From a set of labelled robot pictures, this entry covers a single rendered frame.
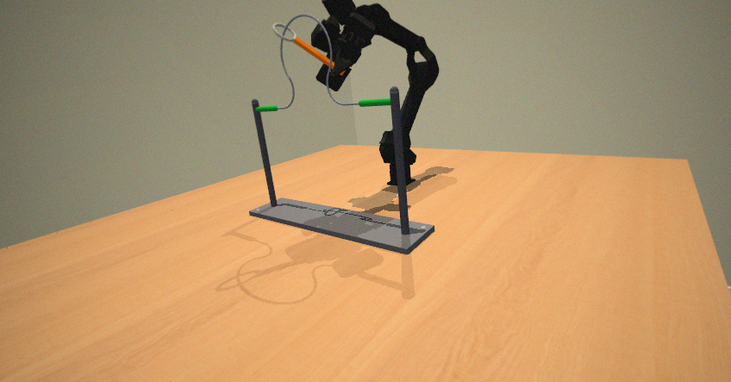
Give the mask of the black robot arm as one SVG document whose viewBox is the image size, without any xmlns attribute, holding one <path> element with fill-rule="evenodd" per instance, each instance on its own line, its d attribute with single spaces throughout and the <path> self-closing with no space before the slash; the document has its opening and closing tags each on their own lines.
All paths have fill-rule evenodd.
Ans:
<svg viewBox="0 0 731 382">
<path fill-rule="evenodd" d="M 423 37 L 412 33 L 408 29 L 392 21 L 389 13 L 379 3 L 373 3 L 370 5 L 362 4 L 356 8 L 353 0 L 322 0 L 322 2 L 330 17 L 326 21 L 323 19 L 321 24 L 328 33 L 332 50 L 335 42 L 340 36 L 345 38 L 344 32 L 340 34 L 340 25 L 345 25 L 352 13 L 359 14 L 368 22 L 372 23 L 377 30 L 375 35 L 382 36 L 406 49 L 406 64 L 409 69 L 409 90 L 400 111 L 403 134 L 405 180 L 406 185 L 409 185 L 415 181 L 415 179 L 411 178 L 410 175 L 410 165 L 413 165 L 416 161 L 416 155 L 410 149 L 411 142 L 409 132 L 413 126 L 425 91 L 434 84 L 438 77 L 439 67 L 435 55 L 427 47 L 426 41 Z M 318 48 L 324 53 L 327 53 L 326 57 L 330 55 L 328 38 L 319 23 L 311 34 L 311 45 L 312 47 Z M 418 51 L 426 61 L 415 62 L 415 52 Z M 390 164 L 390 182 L 388 182 L 387 185 L 397 185 L 393 129 L 391 131 L 384 131 L 379 144 L 379 151 L 384 163 Z"/>
</svg>

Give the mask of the orange bar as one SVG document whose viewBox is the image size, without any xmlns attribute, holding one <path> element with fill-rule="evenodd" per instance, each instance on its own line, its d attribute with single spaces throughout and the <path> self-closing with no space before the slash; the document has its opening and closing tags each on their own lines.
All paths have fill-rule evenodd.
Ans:
<svg viewBox="0 0 731 382">
<path fill-rule="evenodd" d="M 325 65 L 327 65 L 327 66 L 329 67 L 329 64 L 330 64 L 330 59 L 328 59 L 327 57 L 325 57 L 325 56 L 324 56 L 324 55 L 322 55 L 321 53 L 317 52 L 317 51 L 316 51 L 316 50 L 315 50 L 315 49 L 314 49 L 313 47 L 309 46 L 308 44 L 306 44 L 305 42 L 303 42 L 302 40 L 300 40 L 299 38 L 297 38 L 297 35 L 296 35 L 296 33 L 295 33 L 295 32 L 294 32 L 294 31 L 293 31 L 293 30 L 292 30 L 291 28 L 289 28 L 289 27 L 288 27 L 288 28 L 287 28 L 287 30 L 289 30 L 289 31 L 290 31 L 290 32 L 291 32 L 291 33 L 292 33 L 292 34 L 294 35 L 294 38 L 293 38 L 293 39 L 288 39 L 288 38 L 286 38 L 286 37 L 283 37 L 283 36 L 282 36 L 281 34 L 279 34 L 279 33 L 278 33 L 278 31 L 276 30 L 276 27 L 282 27 L 282 28 L 285 28 L 285 27 L 286 27 L 285 25 L 283 25 L 283 24 L 279 24 L 279 23 L 276 23 L 276 24 L 274 24 L 274 25 L 272 26 L 273 32 L 274 32 L 274 33 L 275 33 L 275 34 L 276 34 L 276 35 L 277 35 L 277 36 L 278 36 L 279 38 L 281 38 L 282 40 L 285 40 L 285 41 L 288 41 L 288 42 L 294 42 L 294 43 L 295 43 L 295 44 L 297 44 L 297 45 L 298 45 L 298 46 L 299 46 L 300 48 L 302 48 L 302 49 L 303 49 L 303 50 L 305 50 L 306 52 L 310 53 L 310 54 L 311 54 L 311 55 L 313 55 L 313 56 L 314 56 L 315 58 L 317 58 L 318 60 L 320 60 L 320 61 L 321 61 L 322 63 L 324 63 Z"/>
</svg>

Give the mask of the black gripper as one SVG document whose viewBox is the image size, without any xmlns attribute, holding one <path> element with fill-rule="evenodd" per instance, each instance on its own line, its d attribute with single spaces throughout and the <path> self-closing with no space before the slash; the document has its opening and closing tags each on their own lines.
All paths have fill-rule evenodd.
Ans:
<svg viewBox="0 0 731 382">
<path fill-rule="evenodd" d="M 364 17 L 359 14 L 352 13 L 342 32 L 345 38 L 340 36 L 335 42 L 332 50 L 334 69 L 330 70 L 328 76 L 328 87 L 333 91 L 338 91 L 345 81 L 346 77 L 352 70 L 352 67 L 361 56 L 362 47 L 368 45 L 372 37 L 376 33 L 376 28 Z M 327 86 L 327 74 L 329 67 L 325 64 L 316 76 L 316 80 Z M 344 72 L 345 71 L 345 72 Z M 340 73 L 344 72 L 341 76 Z"/>
</svg>

